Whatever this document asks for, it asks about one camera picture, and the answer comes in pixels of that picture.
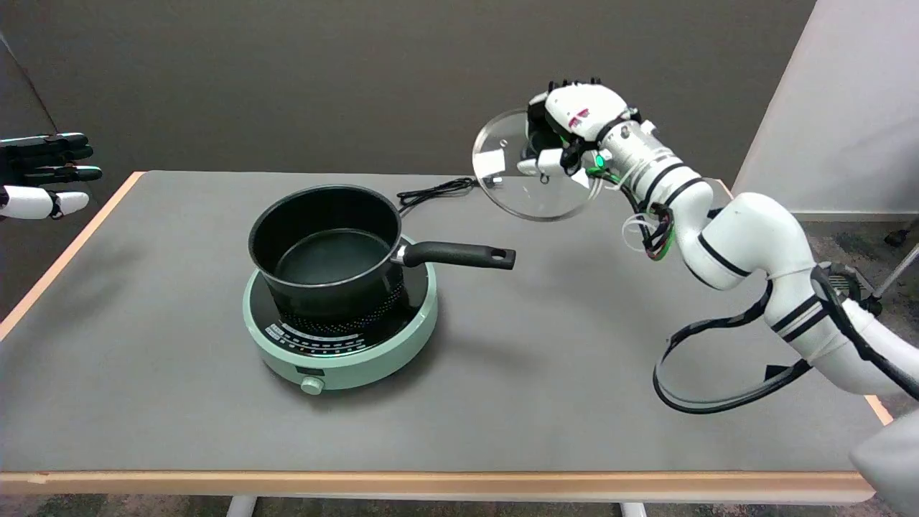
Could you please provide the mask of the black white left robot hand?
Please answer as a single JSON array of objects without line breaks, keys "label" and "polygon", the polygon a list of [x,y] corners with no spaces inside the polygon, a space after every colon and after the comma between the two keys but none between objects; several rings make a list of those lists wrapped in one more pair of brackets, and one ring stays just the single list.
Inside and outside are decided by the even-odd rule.
[{"label": "black white left robot hand", "polygon": [[79,161],[94,154],[82,132],[59,132],[1,141],[2,219],[59,220],[85,209],[90,195],[50,185],[100,180],[101,168]]}]

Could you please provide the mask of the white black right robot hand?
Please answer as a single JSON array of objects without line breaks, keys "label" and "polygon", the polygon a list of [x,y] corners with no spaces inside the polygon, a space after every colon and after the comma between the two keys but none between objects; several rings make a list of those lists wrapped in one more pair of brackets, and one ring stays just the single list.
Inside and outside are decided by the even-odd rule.
[{"label": "white black right robot hand", "polygon": [[643,124],[639,109],[600,80],[550,82],[526,106],[526,145],[516,169],[531,177],[574,174],[584,154],[598,152],[604,138],[627,122]]}]

